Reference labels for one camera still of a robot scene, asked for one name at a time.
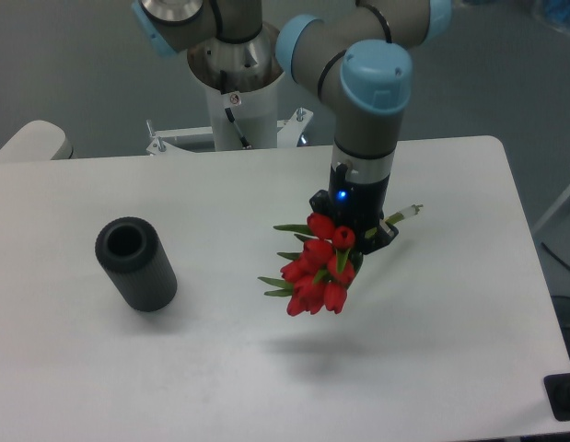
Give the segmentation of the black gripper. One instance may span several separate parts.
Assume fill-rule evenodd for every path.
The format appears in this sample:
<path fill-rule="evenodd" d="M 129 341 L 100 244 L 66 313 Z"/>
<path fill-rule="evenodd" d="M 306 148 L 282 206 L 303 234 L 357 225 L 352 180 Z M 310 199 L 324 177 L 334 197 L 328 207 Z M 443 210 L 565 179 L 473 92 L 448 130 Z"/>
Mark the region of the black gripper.
<path fill-rule="evenodd" d="M 326 215 L 337 227 L 355 233 L 355 248 L 367 255 L 387 247 L 399 230 L 383 220 L 382 206 L 389 178 L 372 183 L 349 180 L 349 168 L 339 165 L 330 171 L 329 189 L 319 190 L 309 200 L 314 213 Z"/>

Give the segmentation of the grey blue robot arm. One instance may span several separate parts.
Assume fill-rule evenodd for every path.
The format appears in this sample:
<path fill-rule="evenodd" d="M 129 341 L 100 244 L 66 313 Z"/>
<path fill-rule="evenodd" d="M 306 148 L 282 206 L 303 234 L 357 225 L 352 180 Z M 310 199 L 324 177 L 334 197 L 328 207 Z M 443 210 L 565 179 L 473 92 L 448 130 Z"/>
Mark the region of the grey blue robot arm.
<path fill-rule="evenodd" d="M 327 23 L 299 15 L 276 28 L 259 1 L 135 1 L 153 48 L 185 53 L 207 96 L 215 148 L 273 148 L 275 85 L 291 78 L 335 116 L 330 181 L 311 208 L 351 228 L 364 254 L 398 235 L 383 214 L 410 100 L 412 47 L 444 32 L 449 1 L 358 1 Z"/>

